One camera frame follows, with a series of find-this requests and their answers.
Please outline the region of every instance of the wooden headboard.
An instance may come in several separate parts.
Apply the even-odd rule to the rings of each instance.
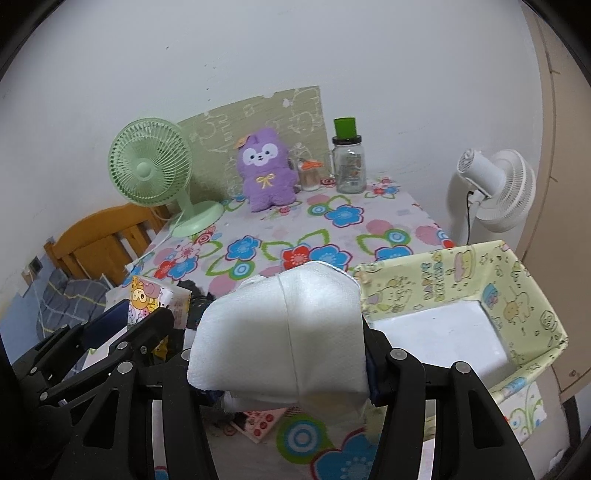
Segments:
[[[132,261],[121,238],[140,256],[150,244],[143,224],[157,233],[165,224],[162,219],[170,217],[164,206],[153,210],[128,203],[93,213],[71,226],[57,242],[46,243],[47,256],[73,278],[97,280],[104,274],[120,285],[127,276],[125,266]]]

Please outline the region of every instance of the glass jar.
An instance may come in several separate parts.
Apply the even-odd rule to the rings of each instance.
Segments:
[[[363,193],[366,187],[365,152],[361,135],[339,139],[333,137],[334,149],[329,152],[336,191],[339,193]]]

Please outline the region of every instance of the green lid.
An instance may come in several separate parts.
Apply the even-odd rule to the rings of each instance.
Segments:
[[[344,140],[357,136],[357,127],[355,127],[355,117],[346,116],[344,118],[335,118],[336,138]]]

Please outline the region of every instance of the white paper towel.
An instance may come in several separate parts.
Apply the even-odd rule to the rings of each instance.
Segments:
[[[227,411],[298,404],[326,423],[359,418],[368,398],[359,284],[324,262],[249,279],[203,314],[187,379],[226,391]]]

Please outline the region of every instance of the wooden door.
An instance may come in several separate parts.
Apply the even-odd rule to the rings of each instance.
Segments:
[[[591,381],[591,87],[550,27],[541,22],[541,29],[554,88],[554,155],[524,264],[570,338],[554,363],[564,401]]]

